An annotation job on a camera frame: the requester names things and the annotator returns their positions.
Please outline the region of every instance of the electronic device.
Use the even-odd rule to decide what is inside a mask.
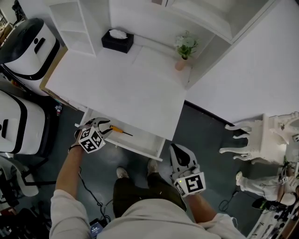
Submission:
[[[90,234],[92,238],[96,238],[103,229],[104,227],[102,226],[101,221],[98,218],[90,223]]]

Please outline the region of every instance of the black and white machine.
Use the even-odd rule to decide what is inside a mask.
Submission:
[[[48,68],[60,48],[59,41],[44,21],[24,21],[9,35],[0,50],[0,64],[34,93],[39,89]]]
[[[179,144],[171,144],[170,154],[173,168],[171,179],[182,197],[204,191],[205,176],[200,171],[195,154]]]
[[[0,152],[37,154],[44,137],[44,110],[35,103],[1,90],[0,102]]]

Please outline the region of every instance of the shelf compartment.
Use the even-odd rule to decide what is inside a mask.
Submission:
[[[50,9],[59,30],[86,32],[77,2],[51,5]]]
[[[116,131],[113,131],[105,141],[108,141],[112,144],[120,146],[122,148],[128,149],[140,155],[162,161],[160,154],[165,142],[165,139],[156,136],[154,134],[148,133],[144,130],[138,129],[131,125],[125,124],[119,120],[115,120],[111,117],[108,117],[104,114],[101,114],[92,109],[87,109],[80,124],[83,125],[89,120],[96,117],[105,117],[111,120],[111,125],[114,125],[124,132],[129,133],[133,136],[122,134]]]
[[[232,44],[275,0],[170,0],[172,11]]]
[[[61,31],[62,38],[69,49],[93,54],[90,41],[86,33]]]
[[[190,17],[199,25],[216,31],[231,40],[231,28],[226,15],[213,5],[205,1],[175,0],[171,8]]]
[[[80,0],[79,8],[94,54],[97,55],[103,47],[101,38],[111,28],[109,1]]]

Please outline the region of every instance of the hand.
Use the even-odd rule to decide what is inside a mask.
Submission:
[[[80,146],[79,144],[79,139],[81,137],[81,134],[82,134],[82,128],[89,128],[90,125],[84,125],[83,127],[80,127],[80,129],[78,129],[76,132],[75,132],[75,139],[76,141],[69,147],[69,152],[70,150],[75,147],[75,146]]]

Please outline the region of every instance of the shoe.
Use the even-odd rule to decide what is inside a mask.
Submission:
[[[158,164],[157,161],[154,159],[150,159],[148,163],[148,176],[152,173],[158,172]]]
[[[241,171],[239,171],[236,176],[235,176],[235,180],[236,180],[236,185],[240,186],[240,180],[243,178],[243,173]]]
[[[123,177],[126,177],[126,178],[129,178],[129,174],[127,173],[127,171],[122,168],[122,167],[118,167],[116,169],[116,174],[117,174],[117,177],[118,178],[123,178]]]

